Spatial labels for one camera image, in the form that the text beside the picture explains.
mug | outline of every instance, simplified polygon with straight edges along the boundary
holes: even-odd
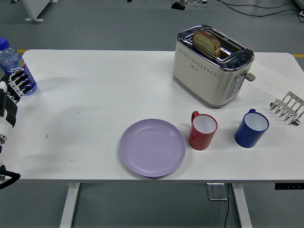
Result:
[[[192,113],[189,144],[196,150],[204,150],[209,145],[218,128],[217,121],[208,114]]]
[[[269,121],[255,109],[250,109],[243,117],[234,135],[236,142],[246,148],[253,147],[269,128]]]

table leg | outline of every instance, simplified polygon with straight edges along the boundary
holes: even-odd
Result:
[[[251,219],[245,199],[242,184],[232,184],[234,197],[237,204],[238,217],[242,228],[252,228]]]
[[[70,228],[72,226],[80,183],[67,183],[67,185],[66,204],[62,213],[60,228]]]

table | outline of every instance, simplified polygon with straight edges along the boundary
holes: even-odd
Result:
[[[292,55],[255,55],[255,62],[304,85]],[[38,89],[19,102],[1,160],[21,174],[20,181],[69,184],[62,227],[71,225],[79,183],[147,179],[124,165],[118,149],[123,132],[142,119],[168,121],[186,140],[181,166],[157,181],[233,183],[243,227],[251,223],[241,183],[304,182],[303,127],[287,125],[270,111],[275,98],[267,91],[244,83],[232,102],[210,109],[174,79],[169,51],[29,50],[23,57]],[[234,133],[250,108],[264,114],[270,128],[246,149]],[[204,151],[188,144],[193,111],[219,124]]]

white toaster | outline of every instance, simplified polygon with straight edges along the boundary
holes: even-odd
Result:
[[[206,30],[220,41],[220,57],[192,43],[197,30]],[[207,25],[197,25],[177,36],[173,75],[211,107],[219,108],[235,98],[244,79],[253,81],[248,71],[254,60],[249,48]]]

desk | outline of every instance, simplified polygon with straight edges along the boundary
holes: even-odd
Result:
[[[275,98],[248,83],[232,102],[210,109],[174,79],[174,52],[29,50],[23,57],[38,89],[19,102],[1,160],[21,181],[70,183],[62,226],[71,225],[79,183],[147,179],[124,165],[118,149],[123,132],[142,119],[168,121],[186,140],[181,166],[157,181],[234,183],[238,208],[246,204],[240,183],[304,182],[303,127],[283,122],[269,110]],[[290,54],[256,53],[255,61],[304,85]],[[270,128],[246,149],[234,133],[250,108],[264,114]],[[188,144],[193,111],[219,124],[204,151]],[[250,226],[242,211],[241,224]]]

